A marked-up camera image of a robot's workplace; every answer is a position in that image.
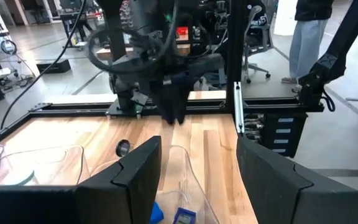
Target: gray floor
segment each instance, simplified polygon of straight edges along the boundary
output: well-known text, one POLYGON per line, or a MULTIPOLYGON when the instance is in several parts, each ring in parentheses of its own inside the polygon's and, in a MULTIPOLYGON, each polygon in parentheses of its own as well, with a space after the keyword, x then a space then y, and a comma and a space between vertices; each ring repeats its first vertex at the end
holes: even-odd
MULTIPOLYGON (((321 53, 327 49, 333 35, 347 8, 350 0, 338 0, 334 4, 333 17, 326 28, 321 53)), ((65 34, 61 24, 37 27, 20 27, 10 29, 12 38, 19 46, 19 56, 26 60, 31 69, 36 70, 36 62, 54 59, 61 51, 65 42, 65 34)), ((272 74, 266 80, 263 73, 251 75, 252 83, 244 84, 246 97, 269 97, 292 95, 290 85, 282 85, 280 79, 288 75, 288 55, 291 37, 274 36, 274 44, 278 50, 250 58, 272 74)), ((84 53, 68 49, 63 58, 68 58, 71 71, 65 74, 46 75, 19 100, 11 111, 7 123, 15 121, 38 102, 53 95, 85 95, 110 93, 106 73, 101 73, 85 59, 84 53)), ((23 64, 14 62, 15 57, 8 61, 0 54, 4 67, 21 68, 22 73, 30 74, 23 64)), ((330 113, 309 114, 295 160, 313 169, 357 169, 358 170, 358 103, 346 103, 347 97, 358 98, 358 38, 347 56, 345 76, 328 85, 328 90, 335 95, 337 110, 330 113)), ((7 107, 22 90, 6 95, 0 102, 0 121, 7 107)), ((358 189, 358 178, 336 177, 340 182, 358 189)))

